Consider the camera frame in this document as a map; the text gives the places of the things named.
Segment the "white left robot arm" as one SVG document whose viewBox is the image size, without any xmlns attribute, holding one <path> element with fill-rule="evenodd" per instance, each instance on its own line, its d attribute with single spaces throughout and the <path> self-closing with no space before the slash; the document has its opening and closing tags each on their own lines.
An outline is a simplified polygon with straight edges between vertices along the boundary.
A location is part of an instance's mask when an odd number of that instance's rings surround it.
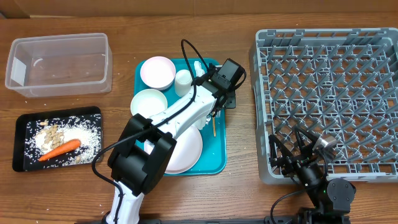
<svg viewBox="0 0 398 224">
<path fill-rule="evenodd" d="M 128 121 L 118 142 L 108 147 L 115 197 L 103 223 L 139 222 L 143 198 L 163 177 L 177 139 L 199 119 L 224 108 L 246 77 L 245 69 L 229 60 L 220 67 L 210 65 L 168 109 L 150 118 L 136 114 Z"/>
</svg>

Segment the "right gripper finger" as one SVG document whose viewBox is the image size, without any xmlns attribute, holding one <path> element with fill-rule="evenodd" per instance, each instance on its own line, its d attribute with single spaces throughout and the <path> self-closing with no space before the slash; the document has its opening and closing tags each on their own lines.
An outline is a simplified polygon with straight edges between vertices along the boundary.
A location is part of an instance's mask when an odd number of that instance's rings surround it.
<svg viewBox="0 0 398 224">
<path fill-rule="evenodd" d="M 300 150 L 300 154 L 303 157 L 312 157 L 313 147 L 315 146 L 315 143 L 317 141 L 316 135 L 302 129 L 299 126 L 294 126 L 294 134 L 297 140 L 297 146 Z M 310 143 L 305 144 L 303 137 L 306 137 L 310 141 Z"/>
<path fill-rule="evenodd" d="M 270 145 L 270 149 L 271 149 L 271 161 L 277 160 L 277 151 L 281 152 L 282 157 L 290 157 L 291 156 L 291 152 L 273 134 L 269 135 L 269 145 Z"/>
</svg>

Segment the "pink bowl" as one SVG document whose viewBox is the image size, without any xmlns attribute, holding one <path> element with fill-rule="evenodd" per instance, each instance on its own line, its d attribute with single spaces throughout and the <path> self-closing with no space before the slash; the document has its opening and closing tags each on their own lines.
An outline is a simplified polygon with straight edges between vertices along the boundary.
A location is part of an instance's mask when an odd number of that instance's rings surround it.
<svg viewBox="0 0 398 224">
<path fill-rule="evenodd" d="M 150 88 L 166 90 L 175 79 L 176 68 L 174 63 L 163 56 L 147 59 L 140 69 L 141 80 Z"/>
</svg>

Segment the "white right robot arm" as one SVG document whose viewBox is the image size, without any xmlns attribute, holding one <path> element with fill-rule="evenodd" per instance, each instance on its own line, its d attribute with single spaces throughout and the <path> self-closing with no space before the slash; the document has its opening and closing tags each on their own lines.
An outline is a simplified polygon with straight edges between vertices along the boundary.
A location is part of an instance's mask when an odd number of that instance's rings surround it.
<svg viewBox="0 0 398 224">
<path fill-rule="evenodd" d="M 277 136 L 269 135 L 270 163 L 282 175 L 298 180 L 300 190 L 286 194 L 271 206 L 265 223 L 349 223 L 349 212 L 356 187 L 345 179 L 328 180 L 328 163 L 334 159 L 337 140 L 333 136 L 316 136 L 298 126 L 293 127 L 299 155 L 294 155 Z M 274 209 L 283 199 L 306 193 L 312 208 L 299 208 L 294 216 L 275 216 Z"/>
</svg>

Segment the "white bowl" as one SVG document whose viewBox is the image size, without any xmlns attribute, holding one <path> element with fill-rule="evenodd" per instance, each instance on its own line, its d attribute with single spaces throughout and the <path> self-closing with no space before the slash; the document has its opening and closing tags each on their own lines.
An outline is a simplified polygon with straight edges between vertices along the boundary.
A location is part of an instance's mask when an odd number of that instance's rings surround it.
<svg viewBox="0 0 398 224">
<path fill-rule="evenodd" d="M 140 114 L 145 118 L 152 115 L 159 114 L 168 108 L 168 103 L 165 95 L 155 89 L 141 90 L 134 95 L 130 110 L 131 114 Z"/>
</svg>

